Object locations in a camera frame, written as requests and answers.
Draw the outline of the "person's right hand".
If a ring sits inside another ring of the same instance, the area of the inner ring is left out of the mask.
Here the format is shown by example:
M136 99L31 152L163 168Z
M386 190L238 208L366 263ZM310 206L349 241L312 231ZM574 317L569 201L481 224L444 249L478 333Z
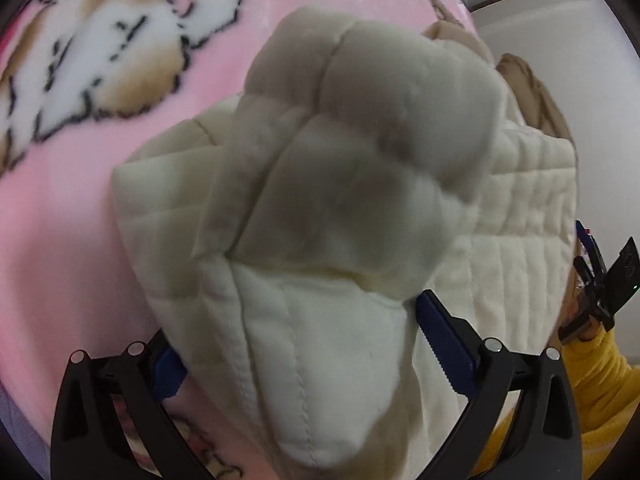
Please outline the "person's right hand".
M597 301L596 288L602 274L602 266L597 243L590 233L579 240L579 249L573 261L576 274L574 292L565 305L563 318L558 328L562 346L574 340L587 342L597 336L601 322L592 315L592 307Z

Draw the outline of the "yellow sleeve right forearm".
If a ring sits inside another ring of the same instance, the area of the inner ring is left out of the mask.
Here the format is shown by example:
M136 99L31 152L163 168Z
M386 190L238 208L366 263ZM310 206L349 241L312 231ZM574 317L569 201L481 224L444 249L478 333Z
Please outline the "yellow sleeve right forearm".
M574 339L562 358L582 434L582 476L604 464L639 406L639 369L620 353L612 330L589 340Z

